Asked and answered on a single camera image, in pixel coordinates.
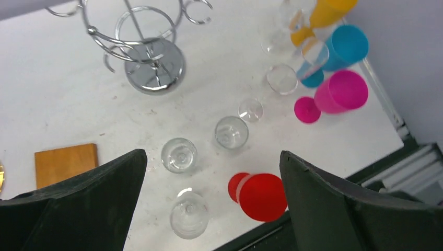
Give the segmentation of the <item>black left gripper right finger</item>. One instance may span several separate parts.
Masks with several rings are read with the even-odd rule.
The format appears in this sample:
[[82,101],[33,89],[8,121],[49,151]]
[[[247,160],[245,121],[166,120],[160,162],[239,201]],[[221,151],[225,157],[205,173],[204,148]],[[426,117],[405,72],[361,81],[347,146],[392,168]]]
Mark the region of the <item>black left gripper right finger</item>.
[[442,207],[378,193],[289,151],[279,161],[299,250],[442,250]]

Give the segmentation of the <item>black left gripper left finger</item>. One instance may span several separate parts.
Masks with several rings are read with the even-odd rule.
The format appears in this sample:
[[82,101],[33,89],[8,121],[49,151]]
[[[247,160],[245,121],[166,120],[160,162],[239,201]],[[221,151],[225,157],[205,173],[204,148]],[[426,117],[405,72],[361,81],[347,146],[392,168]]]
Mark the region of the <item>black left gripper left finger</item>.
[[132,150],[53,185],[1,201],[1,250],[122,250],[148,158]]

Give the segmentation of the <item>red wine glass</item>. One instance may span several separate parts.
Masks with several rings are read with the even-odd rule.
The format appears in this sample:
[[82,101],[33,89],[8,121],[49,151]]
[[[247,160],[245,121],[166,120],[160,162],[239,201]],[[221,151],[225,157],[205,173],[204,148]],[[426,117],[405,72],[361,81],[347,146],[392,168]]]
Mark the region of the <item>red wine glass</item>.
[[269,173],[237,173],[228,183],[228,193],[248,217],[260,222],[279,219],[288,207],[282,180]]

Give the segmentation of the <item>clear glass silver rack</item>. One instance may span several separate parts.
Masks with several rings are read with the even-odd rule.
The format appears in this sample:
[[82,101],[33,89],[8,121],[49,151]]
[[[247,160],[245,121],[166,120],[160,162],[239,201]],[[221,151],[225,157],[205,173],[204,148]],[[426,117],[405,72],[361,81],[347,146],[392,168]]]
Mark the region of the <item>clear glass silver rack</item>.
[[177,195],[170,212],[170,225],[182,239],[194,239],[202,235],[209,223],[207,201],[191,187]]

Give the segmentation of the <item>clear glass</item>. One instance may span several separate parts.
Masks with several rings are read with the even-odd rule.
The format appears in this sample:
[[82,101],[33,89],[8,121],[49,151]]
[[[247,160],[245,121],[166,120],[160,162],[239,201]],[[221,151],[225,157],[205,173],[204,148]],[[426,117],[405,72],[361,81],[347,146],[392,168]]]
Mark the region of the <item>clear glass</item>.
[[325,42],[313,36],[294,46],[291,41],[284,41],[288,38],[288,33],[277,31],[262,43],[265,53],[285,57],[283,63],[271,67],[266,77],[271,83],[300,81],[310,88],[320,85],[324,80],[321,68],[330,57]]
[[161,162],[174,174],[190,173],[196,167],[197,149],[188,139],[170,139],[162,147]]

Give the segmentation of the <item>clear etched goblet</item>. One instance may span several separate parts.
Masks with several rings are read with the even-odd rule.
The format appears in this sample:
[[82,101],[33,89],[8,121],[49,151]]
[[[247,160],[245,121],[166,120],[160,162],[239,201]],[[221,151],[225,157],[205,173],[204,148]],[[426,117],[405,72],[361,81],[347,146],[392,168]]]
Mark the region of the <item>clear etched goblet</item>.
[[215,140],[225,149],[237,150],[249,139],[249,128],[239,117],[225,116],[215,126]]

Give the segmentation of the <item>pink wine glass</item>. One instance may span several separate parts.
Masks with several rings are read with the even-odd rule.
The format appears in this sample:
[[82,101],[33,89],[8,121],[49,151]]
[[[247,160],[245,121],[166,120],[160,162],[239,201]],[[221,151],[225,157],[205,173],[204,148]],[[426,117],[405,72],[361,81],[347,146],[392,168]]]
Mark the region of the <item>pink wine glass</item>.
[[294,104],[296,118],[315,123],[323,113],[338,114],[361,108],[368,100],[365,80],[351,70],[340,70],[319,85],[313,97],[301,97]]

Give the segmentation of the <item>clear champagne flute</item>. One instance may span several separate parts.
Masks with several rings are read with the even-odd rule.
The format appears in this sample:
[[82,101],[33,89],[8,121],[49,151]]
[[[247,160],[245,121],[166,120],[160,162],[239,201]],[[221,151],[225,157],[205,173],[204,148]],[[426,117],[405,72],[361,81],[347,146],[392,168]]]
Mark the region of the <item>clear champagne flute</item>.
[[[292,67],[281,63],[271,66],[266,71],[263,82],[275,94],[286,96],[297,89],[299,80]],[[244,99],[238,107],[238,116],[249,123],[259,121],[263,115],[264,106],[257,97]]]

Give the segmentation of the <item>blue wine glass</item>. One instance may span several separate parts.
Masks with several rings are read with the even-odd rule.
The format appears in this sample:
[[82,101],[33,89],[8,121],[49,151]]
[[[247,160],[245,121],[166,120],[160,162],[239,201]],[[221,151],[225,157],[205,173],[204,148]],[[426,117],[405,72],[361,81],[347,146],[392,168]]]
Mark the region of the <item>blue wine glass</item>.
[[324,79],[323,72],[335,72],[348,68],[363,60],[369,51],[369,41],[363,31],[354,25],[338,26],[326,39],[327,49],[320,52],[321,58],[329,55],[320,69],[303,79],[301,83],[308,88],[318,87]]

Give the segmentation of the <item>clear glass back gold rack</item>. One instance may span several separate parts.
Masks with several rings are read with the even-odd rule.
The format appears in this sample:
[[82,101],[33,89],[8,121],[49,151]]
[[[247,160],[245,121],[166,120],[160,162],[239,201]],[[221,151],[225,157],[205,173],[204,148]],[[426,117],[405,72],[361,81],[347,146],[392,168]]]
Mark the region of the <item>clear glass back gold rack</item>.
[[316,1],[284,0],[278,7],[276,23],[285,32],[295,32],[306,25]]

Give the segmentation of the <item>yellow wine glass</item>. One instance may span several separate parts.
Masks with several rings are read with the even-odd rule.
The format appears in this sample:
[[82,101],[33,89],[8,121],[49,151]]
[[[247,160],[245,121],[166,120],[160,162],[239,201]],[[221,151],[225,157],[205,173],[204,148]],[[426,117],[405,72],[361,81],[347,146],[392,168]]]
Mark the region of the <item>yellow wine glass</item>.
[[314,36],[313,30],[325,28],[335,24],[349,13],[358,3],[358,0],[319,0],[309,17],[309,25],[302,25],[301,29],[290,35],[294,46],[299,47],[305,39]]

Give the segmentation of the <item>gold rack with wooden base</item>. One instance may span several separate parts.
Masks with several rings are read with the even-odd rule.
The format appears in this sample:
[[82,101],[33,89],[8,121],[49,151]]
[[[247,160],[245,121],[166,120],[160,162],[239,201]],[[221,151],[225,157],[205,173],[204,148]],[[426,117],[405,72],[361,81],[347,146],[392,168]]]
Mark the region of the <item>gold rack with wooden base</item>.
[[98,167],[95,143],[38,149],[32,144],[1,144],[5,180],[1,198],[12,198]]

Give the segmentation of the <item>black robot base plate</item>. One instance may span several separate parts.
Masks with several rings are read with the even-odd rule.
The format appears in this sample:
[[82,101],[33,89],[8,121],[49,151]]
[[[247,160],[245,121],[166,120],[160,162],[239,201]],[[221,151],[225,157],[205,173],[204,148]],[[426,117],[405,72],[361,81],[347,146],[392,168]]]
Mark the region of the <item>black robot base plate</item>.
[[289,210],[221,250],[442,250],[442,152],[404,146],[347,177],[290,151],[279,168]]

